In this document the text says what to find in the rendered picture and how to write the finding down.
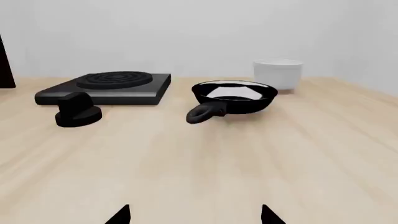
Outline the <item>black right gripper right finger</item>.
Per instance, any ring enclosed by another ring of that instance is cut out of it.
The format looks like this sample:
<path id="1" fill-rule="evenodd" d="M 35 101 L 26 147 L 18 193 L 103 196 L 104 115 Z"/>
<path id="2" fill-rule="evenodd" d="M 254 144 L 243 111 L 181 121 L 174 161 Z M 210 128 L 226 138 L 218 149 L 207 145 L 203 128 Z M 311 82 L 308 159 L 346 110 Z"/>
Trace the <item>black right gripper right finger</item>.
<path id="1" fill-rule="evenodd" d="M 261 210 L 262 224 L 286 224 L 275 212 L 267 205 L 262 205 Z"/>

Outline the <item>dark cabinet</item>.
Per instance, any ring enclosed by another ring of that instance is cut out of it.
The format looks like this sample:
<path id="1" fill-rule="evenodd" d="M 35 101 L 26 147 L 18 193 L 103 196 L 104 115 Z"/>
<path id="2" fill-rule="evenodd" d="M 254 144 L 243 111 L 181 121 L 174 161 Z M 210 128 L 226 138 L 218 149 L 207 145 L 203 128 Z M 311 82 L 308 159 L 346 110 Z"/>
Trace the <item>dark cabinet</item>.
<path id="1" fill-rule="evenodd" d="M 16 84 L 12 76 L 7 54 L 0 36 L 0 89 L 12 89 Z"/>

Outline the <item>white bowl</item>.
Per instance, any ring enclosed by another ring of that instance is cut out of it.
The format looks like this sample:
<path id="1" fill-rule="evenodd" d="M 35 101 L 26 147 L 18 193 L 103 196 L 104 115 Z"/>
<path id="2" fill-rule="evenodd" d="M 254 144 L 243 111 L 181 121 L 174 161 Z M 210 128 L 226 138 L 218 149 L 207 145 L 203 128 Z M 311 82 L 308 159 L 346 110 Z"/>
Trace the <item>white bowl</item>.
<path id="1" fill-rule="evenodd" d="M 253 61 L 254 81 L 277 90 L 293 90 L 302 77 L 301 61 L 265 58 Z"/>

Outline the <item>black frying pan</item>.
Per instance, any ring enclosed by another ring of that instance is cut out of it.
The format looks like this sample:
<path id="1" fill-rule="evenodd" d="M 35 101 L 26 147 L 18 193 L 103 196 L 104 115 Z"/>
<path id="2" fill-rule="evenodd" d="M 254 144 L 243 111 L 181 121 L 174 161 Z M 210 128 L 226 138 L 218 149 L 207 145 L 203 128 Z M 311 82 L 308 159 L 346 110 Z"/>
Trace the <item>black frying pan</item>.
<path id="1" fill-rule="evenodd" d="M 227 114 L 257 113 L 267 108 L 278 95 L 269 85 L 242 80 L 213 80 L 192 86 L 199 105 L 186 115 L 189 124 L 203 123 Z"/>

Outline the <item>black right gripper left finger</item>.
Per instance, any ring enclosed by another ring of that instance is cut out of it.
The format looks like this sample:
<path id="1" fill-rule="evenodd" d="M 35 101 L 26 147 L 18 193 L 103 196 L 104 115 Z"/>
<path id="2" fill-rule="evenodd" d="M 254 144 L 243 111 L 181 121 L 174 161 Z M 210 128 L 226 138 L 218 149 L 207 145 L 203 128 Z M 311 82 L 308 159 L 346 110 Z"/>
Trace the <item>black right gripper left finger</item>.
<path id="1" fill-rule="evenodd" d="M 118 212 L 116 212 L 105 224 L 130 224 L 131 211 L 130 206 L 123 206 Z"/>

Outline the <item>black stove knob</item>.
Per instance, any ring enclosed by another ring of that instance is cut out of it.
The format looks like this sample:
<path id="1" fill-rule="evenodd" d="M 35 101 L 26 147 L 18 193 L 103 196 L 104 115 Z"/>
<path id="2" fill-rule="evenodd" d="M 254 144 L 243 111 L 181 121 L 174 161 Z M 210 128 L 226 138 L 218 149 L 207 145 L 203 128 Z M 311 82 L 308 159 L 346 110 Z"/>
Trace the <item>black stove knob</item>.
<path id="1" fill-rule="evenodd" d="M 77 128 L 99 121 L 103 115 L 101 108 L 94 106 L 87 93 L 74 92 L 58 100 L 59 112 L 55 115 L 57 126 Z"/>

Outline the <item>black stove plate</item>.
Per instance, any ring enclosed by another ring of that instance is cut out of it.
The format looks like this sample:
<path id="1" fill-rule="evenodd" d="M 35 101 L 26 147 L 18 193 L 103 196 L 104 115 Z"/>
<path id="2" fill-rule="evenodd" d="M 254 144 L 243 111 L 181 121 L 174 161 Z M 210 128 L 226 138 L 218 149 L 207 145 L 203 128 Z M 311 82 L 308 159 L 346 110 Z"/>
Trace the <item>black stove plate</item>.
<path id="1" fill-rule="evenodd" d="M 60 83 L 35 94 L 38 105 L 56 105 L 71 93 L 87 93 L 95 105 L 159 104 L 171 84 L 171 74 L 146 72 L 102 72 Z"/>

